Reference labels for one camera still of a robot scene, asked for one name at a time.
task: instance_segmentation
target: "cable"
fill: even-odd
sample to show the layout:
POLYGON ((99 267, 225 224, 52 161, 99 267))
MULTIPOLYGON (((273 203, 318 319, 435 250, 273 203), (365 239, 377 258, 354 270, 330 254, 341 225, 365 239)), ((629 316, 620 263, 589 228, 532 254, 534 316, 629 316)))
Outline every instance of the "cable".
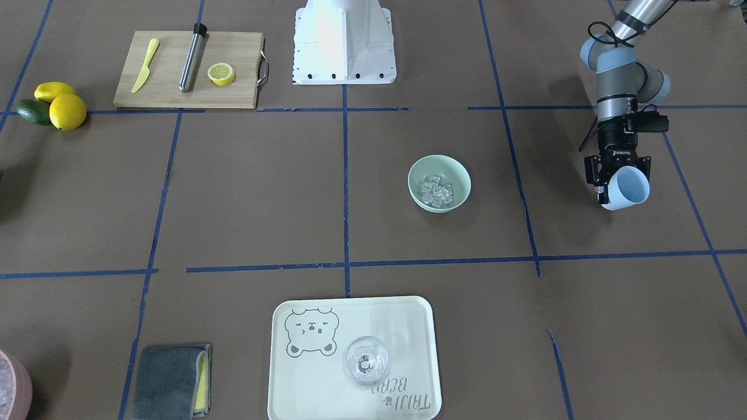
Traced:
POLYGON ((589 131, 586 133, 586 137, 583 138, 583 141, 581 142, 581 145, 578 147, 578 151, 579 152, 581 150, 583 150, 583 148, 586 147, 587 144, 589 144, 589 142, 594 137, 594 135, 597 134, 597 132, 599 131, 598 127, 597 127, 596 131, 593 131, 594 127, 597 125, 597 119, 598 119, 598 117, 594 117, 594 121, 592 121, 592 126, 589 127, 589 131))
MULTIPOLYGON (((661 13, 661 14, 659 15, 659 17, 657 17, 657 18, 656 18, 656 19, 655 19, 655 20, 654 20, 654 21, 653 21, 652 23, 650 23, 650 24, 646 25, 645 29, 646 29, 646 30, 648 30, 648 29, 649 29, 649 28, 650 28, 651 26, 654 26, 654 25, 656 25, 656 23, 657 23, 657 22, 659 22, 659 21, 661 20, 661 18, 663 18, 663 17, 664 17, 664 15, 666 15, 667 13, 669 13, 669 11, 670 11, 670 10, 671 10, 671 9, 672 9, 672 8, 673 8, 673 7, 675 6, 675 4, 677 4, 677 3, 679 2, 679 1, 680 1, 680 0, 672 0, 672 3, 671 3, 671 4, 669 5, 669 7, 668 7, 668 8, 666 8, 666 10, 665 10, 665 11, 663 11, 663 12, 662 12, 662 13, 661 13)), ((631 45, 631 44, 629 44, 629 42, 628 42, 628 41, 630 41, 630 40, 632 40, 633 38, 635 38, 635 37, 638 37, 638 36, 640 36, 640 35, 645 35, 645 31, 643 31, 643 32, 641 32, 641 31, 637 31, 637 32, 636 32, 635 34, 632 34, 632 35, 630 35, 629 37, 627 37, 627 38, 625 38, 625 39, 621 39, 620 37, 618 37, 618 36, 617 36, 617 35, 615 34, 615 32, 614 32, 614 31, 612 30, 612 27, 611 27, 611 26, 609 26, 609 25, 608 25, 607 23, 605 23, 605 22, 602 22, 602 21, 600 21, 600 20, 597 20, 597 21, 594 21, 594 22, 592 22, 592 23, 591 23, 591 24, 590 24, 590 25, 589 25, 589 26, 588 26, 588 27, 586 28, 586 32, 587 32, 587 33, 589 34, 589 36, 590 36, 591 38, 593 38, 593 39, 594 39, 595 41, 597 41, 598 43, 601 43, 601 44, 604 44, 604 45, 614 45, 614 46, 615 46, 615 48, 617 48, 617 46, 618 46, 618 45, 620 45, 620 44, 622 44, 622 45, 624 45, 624 46, 627 46, 627 47, 631 47, 631 48, 633 48, 634 46, 633 46, 633 45, 631 45), (607 31, 605 32, 605 34, 606 34, 606 35, 607 35, 608 37, 612 38, 612 40, 611 40, 611 41, 603 40, 603 39, 601 39, 601 37, 598 37, 598 36, 594 35, 594 34, 592 33, 592 28, 594 27, 594 25, 602 25, 602 26, 604 26, 604 28, 605 28, 605 29, 607 30, 607 31)))
POLYGON ((675 6, 675 4, 677 4, 678 1, 680 1, 680 0, 673 0, 672 3, 669 5, 669 7, 666 8, 666 10, 664 11, 664 13, 660 14, 659 17, 657 17, 656 20, 654 20, 648 27, 650 28, 651 26, 656 25, 656 22, 659 22, 659 20, 661 18, 663 18, 664 15, 666 15, 667 13, 669 13, 669 11, 675 6))

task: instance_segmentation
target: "cutting board handle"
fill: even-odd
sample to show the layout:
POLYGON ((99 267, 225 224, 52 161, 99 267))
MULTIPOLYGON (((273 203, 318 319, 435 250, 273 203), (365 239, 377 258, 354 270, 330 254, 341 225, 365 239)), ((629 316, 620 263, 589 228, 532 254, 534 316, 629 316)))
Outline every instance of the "cutting board handle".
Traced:
POLYGON ((257 87, 262 87, 265 83, 267 83, 267 77, 270 75, 270 62, 267 61, 267 57, 264 56, 264 50, 259 50, 259 55, 261 56, 261 60, 259 61, 259 67, 262 67, 262 61, 264 62, 264 75, 257 79, 257 87))

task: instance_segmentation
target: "glass cup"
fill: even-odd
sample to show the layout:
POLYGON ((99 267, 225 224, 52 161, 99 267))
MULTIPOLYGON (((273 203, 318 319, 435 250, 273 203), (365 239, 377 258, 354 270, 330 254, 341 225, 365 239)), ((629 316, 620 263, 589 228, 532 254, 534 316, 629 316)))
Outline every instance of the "glass cup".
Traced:
POLYGON ((376 337, 360 337, 345 349, 343 363, 356 383, 374 386, 389 373, 389 349, 376 337))

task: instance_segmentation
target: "yellow plastic knife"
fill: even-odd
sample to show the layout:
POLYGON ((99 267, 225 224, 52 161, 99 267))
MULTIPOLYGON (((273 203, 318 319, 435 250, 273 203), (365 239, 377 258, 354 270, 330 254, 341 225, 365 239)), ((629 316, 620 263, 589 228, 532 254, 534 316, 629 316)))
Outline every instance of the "yellow plastic knife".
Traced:
POLYGON ((148 52, 145 53, 145 61, 143 62, 143 67, 140 68, 140 75, 137 77, 135 85, 132 87, 132 93, 137 92, 143 84, 145 84, 145 81, 148 80, 148 76, 150 76, 150 69, 148 66, 150 65, 150 61, 153 59, 155 50, 158 49, 159 45, 161 45, 161 41, 158 40, 158 38, 153 38, 148 43, 148 52))

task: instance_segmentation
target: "wooden cutting board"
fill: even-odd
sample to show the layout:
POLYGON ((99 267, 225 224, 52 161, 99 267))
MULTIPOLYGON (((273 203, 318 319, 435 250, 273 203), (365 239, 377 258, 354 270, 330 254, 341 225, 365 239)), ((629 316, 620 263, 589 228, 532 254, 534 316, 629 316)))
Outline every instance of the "wooden cutting board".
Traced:
POLYGON ((202 59, 195 69, 194 87, 191 92, 182 93, 179 79, 191 42, 191 31, 135 32, 114 94, 114 105, 118 108, 254 108, 264 35, 209 31, 203 43, 202 59), (151 38, 158 38, 161 45, 148 66, 148 80, 132 93, 151 38), (226 86, 214 84, 208 78, 208 68, 215 63, 231 64, 236 80, 226 86))

